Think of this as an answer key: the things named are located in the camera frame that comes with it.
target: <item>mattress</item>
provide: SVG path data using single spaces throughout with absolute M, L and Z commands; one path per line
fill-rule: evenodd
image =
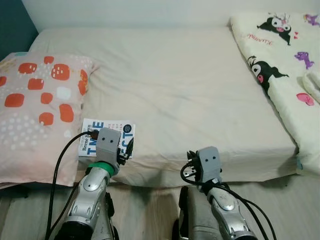
M 186 152 L 208 146 L 219 150 L 224 181 L 295 173 L 297 147 L 228 27 L 46 29 L 30 51 L 85 55 L 100 63 L 82 117 L 136 124 L 133 158 L 116 181 L 184 185 Z M 84 173 L 81 167 L 78 173 Z

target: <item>wire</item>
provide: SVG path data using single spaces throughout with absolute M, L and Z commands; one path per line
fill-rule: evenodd
M 60 153 L 60 156 L 58 160 L 56 161 L 54 173 L 53 173 L 53 180 L 52 180 L 52 185 L 51 185 L 51 193 L 50 193 L 50 200 L 49 200 L 49 210 L 48 210 L 48 220 L 46 224 L 46 231 L 45 231 L 45 240 L 49 240 L 50 237 L 50 229 L 51 229 L 51 221 L 52 221 L 52 211 L 53 211 L 53 206 L 54 206 L 54 196 L 55 196 L 55 190 L 56 190 L 56 183 L 57 183 L 57 176 L 58 176 L 58 169 L 60 162 L 62 160 L 62 157 L 64 156 L 65 152 L 67 151 L 68 147 L 79 137 L 83 135 L 90 135 L 92 134 L 92 131 L 84 131 L 79 133 L 77 136 L 72 138 L 64 147 L 62 152 Z
M 277 240 L 275 230 L 274 230 L 274 228 L 272 227 L 271 221 L 269 220 L 269 218 L 268 218 L 268 216 L 265 214 L 265 212 L 264 212 L 257 204 L 255 204 L 254 202 L 249 201 L 248 199 L 244 199 L 244 200 L 245 200 L 247 203 L 255 206 L 255 207 L 262 213 L 262 215 L 264 216 L 264 218 L 266 219 L 266 221 L 267 221 L 268 224 L 269 224 L 269 227 L 270 227 L 271 232 L 272 232 L 272 237 L 273 237 L 273 239 L 274 239 L 274 240 Z
M 70 193 L 70 196 L 69 196 L 68 200 L 66 201 L 66 203 L 65 203 L 65 205 L 64 205 L 64 208 L 62 209 L 62 212 L 60 213 L 59 217 L 56 219 L 55 223 L 52 225 L 52 227 L 51 227 L 51 229 L 50 229 L 50 232 L 49 232 L 49 237 L 50 237 L 50 235 L 52 234 L 52 232 L 54 231 L 55 227 L 58 225 L 58 223 L 59 223 L 59 221 L 61 220 L 61 218 L 64 216 L 65 211 L 67 210 L 68 205 L 70 204 L 71 199 L 72 199 L 75 191 L 78 189 L 78 186 L 79 186 L 79 183 L 77 182 L 77 183 L 74 185 L 74 187 L 73 187 L 73 189 L 72 189 L 72 191 L 71 191 L 71 193 Z
M 187 167 L 190 167 L 191 166 L 191 163 L 187 163 L 186 165 L 184 165 L 182 168 L 181 168 L 181 171 L 180 171 L 180 176 L 181 178 L 189 183 L 189 184 L 192 184 L 192 185 L 197 185 L 197 186 L 207 186 L 208 184 L 205 183 L 205 182 L 198 182 L 198 181 L 192 181 L 192 180 L 189 180 L 187 179 L 185 176 L 184 176 L 184 170 L 187 168 Z M 228 188 L 225 188 L 223 186 L 219 186 L 219 185 L 214 185 L 213 188 L 217 188 L 217 189 L 222 189 L 222 190 L 225 190 L 226 192 L 228 192 L 229 194 L 231 194 L 232 196 L 234 196 L 235 198 L 239 199 L 245 206 L 246 208 L 249 210 L 249 212 L 251 213 L 251 215 L 253 216 L 254 220 L 256 221 L 256 224 L 258 225 L 262 235 L 263 235 L 263 238 L 265 240 L 269 240 L 261 222 L 259 221 L 256 213 L 254 212 L 254 210 L 250 207 L 250 205 L 247 203 L 247 201 L 245 199 L 243 199 L 241 196 L 239 196 L 236 192 L 228 189 Z

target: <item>pillow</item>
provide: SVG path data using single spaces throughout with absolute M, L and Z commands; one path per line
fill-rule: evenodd
M 57 159 L 81 127 L 83 96 L 96 69 L 86 56 L 9 54 L 0 62 L 0 183 L 51 183 Z M 57 184 L 72 186 L 77 144 L 61 161 Z

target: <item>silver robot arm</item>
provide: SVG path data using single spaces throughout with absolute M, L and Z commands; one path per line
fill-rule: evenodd
M 78 186 L 78 194 L 72 203 L 64 223 L 55 240 L 90 240 L 100 214 L 106 204 L 106 215 L 111 218 L 114 208 L 106 188 L 112 176 L 119 172 L 131 153 L 121 153 L 118 148 L 121 132 L 102 128 L 96 140 L 96 161 L 89 165 Z M 103 239 L 114 240 L 111 221 L 105 229 Z
M 190 151 L 187 153 L 187 158 L 187 165 L 191 171 L 183 173 L 186 178 L 194 176 L 195 181 L 201 183 L 220 184 L 222 182 L 220 177 L 222 164 L 216 147 L 206 147 L 196 152 Z M 201 186 L 198 186 L 198 190 L 203 192 Z M 207 190 L 206 195 L 224 240 L 257 240 L 241 215 L 239 202 L 234 196 L 214 187 Z

